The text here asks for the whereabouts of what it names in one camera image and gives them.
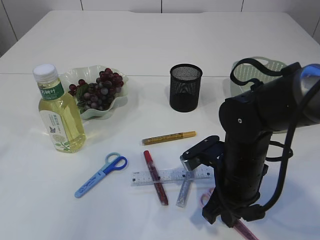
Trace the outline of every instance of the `black mesh pencil cup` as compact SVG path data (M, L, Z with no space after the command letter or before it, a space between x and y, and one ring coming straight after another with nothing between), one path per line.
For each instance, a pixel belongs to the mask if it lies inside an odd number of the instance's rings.
M179 64L170 70L170 106L182 113L198 106L202 70L192 64Z

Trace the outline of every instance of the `white bottle cap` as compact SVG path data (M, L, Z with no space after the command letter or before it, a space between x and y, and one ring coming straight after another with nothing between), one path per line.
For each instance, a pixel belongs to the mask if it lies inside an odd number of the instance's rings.
M55 65L42 64L33 69L34 79L38 83L47 84L55 81L59 75Z

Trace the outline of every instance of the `gold pen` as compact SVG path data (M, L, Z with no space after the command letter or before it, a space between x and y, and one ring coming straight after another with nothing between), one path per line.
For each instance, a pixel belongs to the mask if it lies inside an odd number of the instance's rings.
M187 131L187 132L180 132L180 133L169 134L164 136L156 136L156 137L143 139L142 144L150 145L150 144L164 143L164 142L169 142L169 141L178 140L178 139L191 138L191 137L194 137L196 134L197 133L195 131Z

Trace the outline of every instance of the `white tabletop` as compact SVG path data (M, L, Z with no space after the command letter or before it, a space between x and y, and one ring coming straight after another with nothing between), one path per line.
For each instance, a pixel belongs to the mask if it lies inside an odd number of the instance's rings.
M192 63L204 76L225 77L235 61L253 56L305 66L320 63L320 47L281 12L52 11L0 58L0 73L53 63L59 73L104 65L168 76L172 66Z
M149 150L158 169L181 167L180 155L210 135L224 139L218 109L229 93L225 77L203 77L198 108L169 106L169 78L132 76L128 103L106 120L84 122L87 141L77 153L56 151L39 116L40 93L30 74L0 74L0 239L3 240L235 240L218 219L202 217L199 197L213 181L192 184L185 208L176 206L180 184L165 184L169 206L154 186L132 187L131 173L147 170ZM16 94L13 83L18 86ZM197 136L142 146L141 139L186 131ZM284 190L262 220L244 223L260 240L318 240L320 236L319 126L297 129ZM276 134L274 140L284 140ZM110 152L128 159L82 198L75 191L104 164ZM281 151L270 148L269 156ZM272 195L279 164L269 163L259 203Z

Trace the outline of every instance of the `wavy bowl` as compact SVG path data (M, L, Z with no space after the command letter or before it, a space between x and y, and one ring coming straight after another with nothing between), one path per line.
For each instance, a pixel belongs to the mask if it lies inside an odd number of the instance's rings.
M59 75L59 78L61 80L61 84L63 86L64 91L68 92L69 85L70 84L78 85L79 79L84 79L87 83L95 83L96 79L99 77L99 72L104 71L106 68L107 68L106 66L101 66L101 65L77 67ZM111 70L122 76L122 80L124 84L121 88L121 92L115 94L115 98L112 101L108 110L99 111L97 109L90 108L80 115L83 120L86 120L92 117L100 117L101 119L108 119L112 116L114 112L113 110L115 108L121 107L127 103L128 77L123 73L121 73L120 71L118 71L117 69L111 68Z

